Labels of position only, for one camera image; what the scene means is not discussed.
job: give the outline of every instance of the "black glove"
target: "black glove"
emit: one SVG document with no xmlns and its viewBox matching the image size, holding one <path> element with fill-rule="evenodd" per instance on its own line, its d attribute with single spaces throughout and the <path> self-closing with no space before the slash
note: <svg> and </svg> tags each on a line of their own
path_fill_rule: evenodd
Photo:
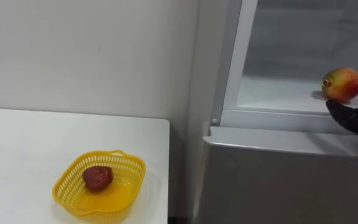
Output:
<svg viewBox="0 0 358 224">
<path fill-rule="evenodd" d="M 336 100 L 328 100 L 326 106 L 334 120 L 348 131 L 358 134 L 358 108 L 344 106 Z"/>
</svg>

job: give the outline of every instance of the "red fruit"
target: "red fruit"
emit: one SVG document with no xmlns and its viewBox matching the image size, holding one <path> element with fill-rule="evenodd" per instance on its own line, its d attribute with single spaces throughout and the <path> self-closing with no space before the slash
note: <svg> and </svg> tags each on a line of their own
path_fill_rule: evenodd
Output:
<svg viewBox="0 0 358 224">
<path fill-rule="evenodd" d="M 321 82 L 328 99 L 347 103 L 358 95 L 358 72 L 353 68 L 337 68 L 329 71 Z"/>
<path fill-rule="evenodd" d="M 111 167 L 94 166 L 87 168 L 82 173 L 85 186 L 89 191 L 99 192 L 105 189 L 113 179 Z"/>
</svg>

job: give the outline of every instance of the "refrigerator door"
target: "refrigerator door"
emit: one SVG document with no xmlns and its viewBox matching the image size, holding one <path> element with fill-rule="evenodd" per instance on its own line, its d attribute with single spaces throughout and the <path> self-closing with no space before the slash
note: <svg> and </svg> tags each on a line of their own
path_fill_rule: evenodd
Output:
<svg viewBox="0 0 358 224">
<path fill-rule="evenodd" d="M 358 136 L 211 128 L 194 223 L 358 223 Z"/>
</svg>

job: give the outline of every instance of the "wall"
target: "wall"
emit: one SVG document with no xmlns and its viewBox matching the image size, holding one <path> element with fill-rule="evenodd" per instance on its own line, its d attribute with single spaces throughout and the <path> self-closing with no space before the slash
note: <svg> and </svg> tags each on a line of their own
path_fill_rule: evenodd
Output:
<svg viewBox="0 0 358 224">
<path fill-rule="evenodd" d="M 180 155 L 197 5 L 0 0 L 0 108 L 167 118 Z"/>
</svg>

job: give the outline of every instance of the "yellow plastic basket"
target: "yellow plastic basket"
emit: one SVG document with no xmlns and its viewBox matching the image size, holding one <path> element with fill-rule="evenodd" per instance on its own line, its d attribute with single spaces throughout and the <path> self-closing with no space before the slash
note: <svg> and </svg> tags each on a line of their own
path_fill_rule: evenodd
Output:
<svg viewBox="0 0 358 224">
<path fill-rule="evenodd" d="M 109 166 L 114 179 L 100 193 L 85 189 L 82 173 L 93 166 Z M 142 159 L 121 150 L 93 151 L 77 158 L 53 187 L 53 199 L 72 215 L 91 222 L 122 219 L 134 202 L 146 172 Z"/>
</svg>

